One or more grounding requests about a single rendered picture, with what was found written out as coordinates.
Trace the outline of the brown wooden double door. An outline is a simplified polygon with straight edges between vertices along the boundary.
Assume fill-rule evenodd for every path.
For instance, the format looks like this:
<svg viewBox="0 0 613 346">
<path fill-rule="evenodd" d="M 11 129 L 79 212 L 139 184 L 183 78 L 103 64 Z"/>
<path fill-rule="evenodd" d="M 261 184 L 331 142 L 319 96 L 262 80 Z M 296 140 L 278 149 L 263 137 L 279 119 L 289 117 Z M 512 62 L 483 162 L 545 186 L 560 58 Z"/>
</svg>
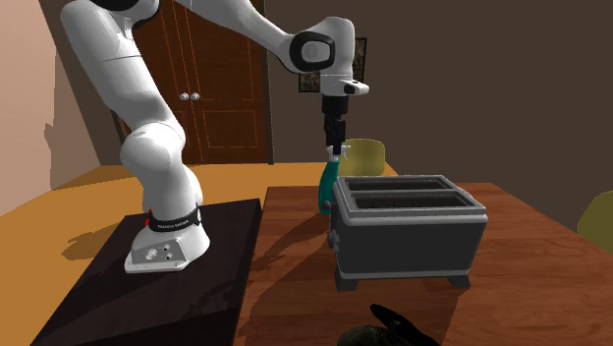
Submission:
<svg viewBox="0 0 613 346">
<path fill-rule="evenodd" d="M 174 0 L 133 30 L 141 56 L 186 133 L 186 164 L 269 163 L 267 52 Z"/>
</svg>

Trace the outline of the brown wooden table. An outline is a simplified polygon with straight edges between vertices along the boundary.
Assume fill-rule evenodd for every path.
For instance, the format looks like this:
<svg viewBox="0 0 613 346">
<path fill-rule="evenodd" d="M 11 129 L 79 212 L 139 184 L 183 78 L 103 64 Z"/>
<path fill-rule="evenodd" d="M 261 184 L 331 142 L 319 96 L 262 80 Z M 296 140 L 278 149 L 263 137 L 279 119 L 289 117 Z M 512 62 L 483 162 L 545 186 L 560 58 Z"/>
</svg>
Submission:
<svg viewBox="0 0 613 346">
<path fill-rule="evenodd" d="M 490 183 L 470 286 L 366 280 L 340 292 L 314 187 L 271 187 L 234 346 L 336 346 L 379 304 L 441 346 L 613 346 L 613 255 Z"/>
</svg>

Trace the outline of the dark framed wall picture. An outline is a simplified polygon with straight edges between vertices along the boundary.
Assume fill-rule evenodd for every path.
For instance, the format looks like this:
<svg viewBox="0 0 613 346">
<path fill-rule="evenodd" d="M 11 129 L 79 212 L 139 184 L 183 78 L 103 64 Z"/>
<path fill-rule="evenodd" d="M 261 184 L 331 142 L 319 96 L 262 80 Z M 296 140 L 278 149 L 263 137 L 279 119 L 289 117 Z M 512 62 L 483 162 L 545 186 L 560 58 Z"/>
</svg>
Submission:
<svg viewBox="0 0 613 346">
<path fill-rule="evenodd" d="M 366 37 L 357 37 L 353 61 L 353 75 L 358 82 L 363 82 L 367 47 Z M 319 92 L 320 75 L 318 72 L 299 74 L 299 92 Z"/>
</svg>

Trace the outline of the black dark object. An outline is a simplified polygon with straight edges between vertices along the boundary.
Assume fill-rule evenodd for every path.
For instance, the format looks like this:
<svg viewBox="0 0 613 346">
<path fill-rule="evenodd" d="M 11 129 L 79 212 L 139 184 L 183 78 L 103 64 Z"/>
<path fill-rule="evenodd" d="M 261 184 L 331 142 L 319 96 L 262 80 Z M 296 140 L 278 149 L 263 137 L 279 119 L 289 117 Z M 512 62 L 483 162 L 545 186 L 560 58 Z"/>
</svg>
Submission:
<svg viewBox="0 0 613 346">
<path fill-rule="evenodd" d="M 382 326 L 353 327 L 338 338 L 336 346 L 441 346 L 396 312 L 378 304 L 369 309 Z"/>
</svg>

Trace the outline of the olive green chair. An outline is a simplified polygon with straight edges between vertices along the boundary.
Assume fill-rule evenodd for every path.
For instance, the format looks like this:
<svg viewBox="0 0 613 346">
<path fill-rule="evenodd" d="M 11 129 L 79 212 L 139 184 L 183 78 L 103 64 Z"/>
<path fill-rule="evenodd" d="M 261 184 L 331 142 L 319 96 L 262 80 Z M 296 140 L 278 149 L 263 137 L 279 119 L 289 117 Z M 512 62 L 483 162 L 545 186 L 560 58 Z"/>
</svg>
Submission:
<svg viewBox="0 0 613 346">
<path fill-rule="evenodd" d="M 595 197 L 581 216 L 578 233 L 613 255 L 613 191 Z"/>
<path fill-rule="evenodd" d="M 339 159 L 339 176 L 380 176 L 385 170 L 385 146 L 373 139 L 348 139 L 349 149 Z"/>
</svg>

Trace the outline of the teal spray bottle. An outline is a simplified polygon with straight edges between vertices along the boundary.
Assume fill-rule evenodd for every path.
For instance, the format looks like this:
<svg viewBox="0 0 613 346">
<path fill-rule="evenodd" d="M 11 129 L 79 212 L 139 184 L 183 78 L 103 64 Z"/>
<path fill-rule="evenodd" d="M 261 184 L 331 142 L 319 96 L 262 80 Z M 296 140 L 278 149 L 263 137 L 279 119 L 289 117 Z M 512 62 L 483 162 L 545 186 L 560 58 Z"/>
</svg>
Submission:
<svg viewBox="0 0 613 346">
<path fill-rule="evenodd" d="M 346 151 L 350 148 L 349 145 L 342 144 L 340 153 L 334 153 L 334 146 L 330 145 L 326 151 L 328 153 L 328 161 L 322 171 L 318 185 L 318 208 L 321 214 L 329 214 L 331 212 L 331 204 L 333 197 L 333 187 L 338 178 L 339 157 L 347 158 Z"/>
</svg>

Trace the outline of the dark robot stand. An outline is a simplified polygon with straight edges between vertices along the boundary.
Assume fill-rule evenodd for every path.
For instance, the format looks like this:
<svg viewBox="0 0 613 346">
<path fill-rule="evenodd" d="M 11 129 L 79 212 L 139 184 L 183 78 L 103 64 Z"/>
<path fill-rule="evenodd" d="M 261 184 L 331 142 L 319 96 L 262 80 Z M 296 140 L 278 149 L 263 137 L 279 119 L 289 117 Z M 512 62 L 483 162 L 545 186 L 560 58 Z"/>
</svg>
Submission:
<svg viewBox="0 0 613 346">
<path fill-rule="evenodd" d="M 126 273 L 145 217 L 125 217 L 30 346 L 233 346 L 261 206 L 253 199 L 200 212 L 209 249 L 163 273 Z"/>
</svg>

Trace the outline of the grey four-slot toaster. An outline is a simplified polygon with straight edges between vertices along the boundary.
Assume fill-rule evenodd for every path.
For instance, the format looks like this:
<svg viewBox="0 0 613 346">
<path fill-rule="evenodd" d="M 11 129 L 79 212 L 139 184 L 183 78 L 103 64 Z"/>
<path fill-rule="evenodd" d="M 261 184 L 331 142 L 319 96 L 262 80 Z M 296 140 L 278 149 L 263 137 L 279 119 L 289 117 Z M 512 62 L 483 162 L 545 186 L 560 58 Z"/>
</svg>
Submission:
<svg viewBox="0 0 613 346">
<path fill-rule="evenodd" d="M 442 175 L 340 177 L 319 194 L 340 291 L 363 280 L 445 277 L 470 284 L 486 208 Z"/>
</svg>

